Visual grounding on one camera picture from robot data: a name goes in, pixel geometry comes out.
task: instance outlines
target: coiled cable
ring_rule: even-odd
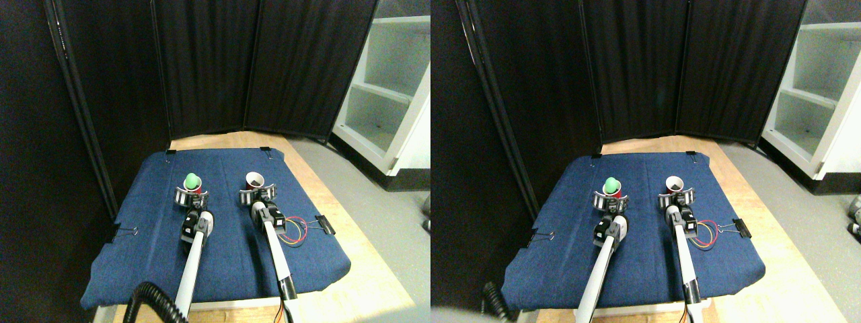
[[[134,323],[138,319],[140,304],[146,303],[152,307],[158,317],[165,323],[189,323],[179,312],[177,305],[156,284],[143,282],[132,293],[132,299],[126,307],[124,323]]]
[[[507,322],[511,320],[511,317],[508,315],[508,307],[505,305],[505,301],[502,299],[502,295],[499,293],[499,288],[493,282],[487,282],[485,284],[483,294],[487,302],[490,303],[490,309],[497,318],[501,319],[503,322]]]

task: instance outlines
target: blue cushion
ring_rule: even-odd
[[[666,191],[664,182],[671,175],[681,177],[686,189],[695,189],[697,200],[691,208],[697,220],[725,225],[737,218],[709,169],[709,158],[701,153],[578,158],[565,170],[533,226],[539,233],[555,232],[555,238],[521,249],[505,271],[502,293],[508,305],[514,309],[579,305],[599,251],[592,244],[592,229],[601,213],[592,208],[592,192],[601,191],[607,177],[622,182],[622,194],[630,198],[625,212],[629,230],[610,259],[598,307],[682,301],[676,243],[657,198]],[[700,240],[708,238],[700,227]],[[765,274],[753,243],[738,233],[720,234],[708,252],[690,243],[689,247],[702,297],[735,294]]]
[[[245,174],[259,172],[267,185],[277,185],[274,202],[286,216],[314,221],[319,211],[284,164],[284,154],[273,149],[271,156],[258,148],[180,151],[172,156],[158,152],[150,156],[140,167],[116,217],[117,223],[137,227],[139,233],[116,238],[102,247],[92,264],[81,306],[127,303],[134,288],[144,281],[176,297],[187,259],[180,240],[186,208],[172,199],[174,188],[182,186],[190,172],[197,174],[203,190],[209,191],[208,209],[214,216],[193,301],[278,296],[269,244],[253,226],[248,207],[239,204]],[[298,236],[295,227],[288,227],[288,236]],[[322,230],[308,230],[301,247],[282,243],[282,248],[299,293],[325,289],[350,270],[350,260],[338,241]]]

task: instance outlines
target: wooden board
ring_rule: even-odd
[[[270,146],[284,153],[284,162],[308,193],[314,206],[335,227],[335,238],[344,248],[352,265],[341,280],[319,292],[299,294],[300,316],[304,322],[356,322],[375,316],[414,307],[398,279],[344,210],[335,196],[326,188],[299,153],[280,134],[237,132],[229,134],[199,135],[173,140],[170,149],[190,150],[204,148],[254,148]],[[193,304],[190,322],[271,322],[278,311],[277,298],[234,302]],[[202,307],[245,307],[217,310],[195,310]],[[116,310],[114,322],[122,322],[126,306]],[[138,322],[161,322],[149,307],[142,307]]]
[[[735,213],[744,219],[765,263],[765,276],[736,295],[715,297],[703,312],[706,322],[846,322],[790,237],[753,192],[750,184],[712,140],[670,136],[604,145],[603,154],[626,152],[702,152]],[[681,312],[596,318],[595,322],[678,322]],[[570,309],[543,309],[538,322],[574,322]]]

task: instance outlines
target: shelf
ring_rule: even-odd
[[[400,93],[398,91],[389,90],[389,89],[386,89],[386,88],[383,88],[380,86],[376,86],[373,84],[367,84],[364,82],[353,83],[353,87],[360,89],[360,90],[364,90],[366,92],[374,93],[378,96],[384,96],[385,98],[394,100],[396,102],[401,102],[401,103],[404,103],[407,105],[409,105],[410,102],[412,101],[412,96],[408,96],[408,95]]]
[[[815,23],[802,25],[800,30],[843,41],[861,41],[861,22]]]
[[[430,34],[431,33],[431,17],[430,16],[414,16],[414,17],[395,17],[395,18],[378,18],[374,19],[374,27],[382,27],[387,29],[398,29],[402,32]]]
[[[394,18],[377,18],[374,19],[374,24],[385,23],[415,23],[415,22],[431,22],[430,16],[412,16],[412,17],[394,17]]]
[[[821,106],[829,108],[831,110],[834,110],[834,107],[837,106],[837,101],[834,101],[834,100],[829,99],[829,98],[824,97],[824,96],[819,96],[819,95],[807,92],[805,90],[781,89],[780,91],[781,91],[781,93],[785,93],[785,94],[797,97],[799,99],[821,105]]]

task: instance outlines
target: black room divider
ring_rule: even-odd
[[[245,126],[328,139],[375,5],[262,1]]]
[[[430,304],[478,310],[481,286],[501,282],[532,219],[470,58],[454,2],[433,6],[430,75],[435,143]]]
[[[121,203],[144,158],[170,144],[150,4],[56,1],[79,101]]]
[[[172,139],[239,130],[258,0],[155,0]]]
[[[673,133],[687,6],[583,2],[604,143]]]
[[[677,130],[759,140],[805,0],[694,1]]]
[[[0,1],[0,317],[10,322],[86,321],[78,300],[110,226],[52,18],[41,2]]]
[[[601,148],[582,15],[570,2],[468,3],[477,35],[473,56],[487,66],[501,125],[537,211],[568,163]]]

